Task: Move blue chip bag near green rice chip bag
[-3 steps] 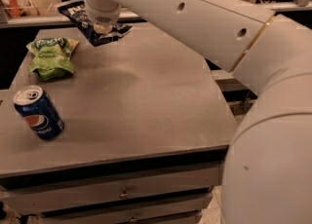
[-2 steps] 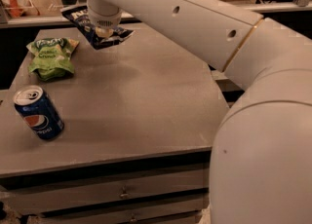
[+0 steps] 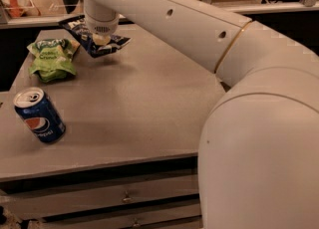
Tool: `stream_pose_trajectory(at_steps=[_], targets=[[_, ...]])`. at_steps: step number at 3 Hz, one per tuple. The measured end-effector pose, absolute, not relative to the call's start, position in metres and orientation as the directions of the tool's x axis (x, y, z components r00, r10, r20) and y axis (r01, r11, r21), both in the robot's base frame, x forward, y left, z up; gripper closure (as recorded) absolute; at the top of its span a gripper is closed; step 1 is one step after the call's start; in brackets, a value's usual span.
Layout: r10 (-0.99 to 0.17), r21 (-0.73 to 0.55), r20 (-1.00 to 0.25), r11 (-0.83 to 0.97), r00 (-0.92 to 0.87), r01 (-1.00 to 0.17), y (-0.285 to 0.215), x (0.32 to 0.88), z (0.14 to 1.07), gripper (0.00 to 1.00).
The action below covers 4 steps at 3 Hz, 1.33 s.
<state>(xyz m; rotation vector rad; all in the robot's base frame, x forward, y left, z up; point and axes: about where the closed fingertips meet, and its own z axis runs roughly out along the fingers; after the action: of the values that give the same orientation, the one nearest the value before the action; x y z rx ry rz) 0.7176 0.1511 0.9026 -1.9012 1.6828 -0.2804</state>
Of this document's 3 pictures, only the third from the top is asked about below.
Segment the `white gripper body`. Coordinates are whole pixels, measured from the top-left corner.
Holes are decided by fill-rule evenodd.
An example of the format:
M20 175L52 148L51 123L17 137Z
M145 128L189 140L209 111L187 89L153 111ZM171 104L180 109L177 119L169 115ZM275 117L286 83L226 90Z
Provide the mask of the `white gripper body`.
M93 0L84 0L86 24L92 33L109 36L115 33L120 15Z

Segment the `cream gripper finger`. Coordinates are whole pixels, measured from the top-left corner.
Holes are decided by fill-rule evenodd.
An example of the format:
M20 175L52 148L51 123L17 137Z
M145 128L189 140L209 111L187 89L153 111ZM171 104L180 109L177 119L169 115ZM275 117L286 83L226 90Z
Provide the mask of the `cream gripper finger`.
M98 46L106 46L111 41L111 37L94 34L93 41Z

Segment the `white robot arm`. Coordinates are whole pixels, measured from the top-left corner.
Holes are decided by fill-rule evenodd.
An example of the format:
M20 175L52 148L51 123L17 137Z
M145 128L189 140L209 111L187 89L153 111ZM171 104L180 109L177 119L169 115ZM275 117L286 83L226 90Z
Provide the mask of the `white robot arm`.
M198 148L204 229L319 229L319 60L196 0L85 0L119 12L230 89Z

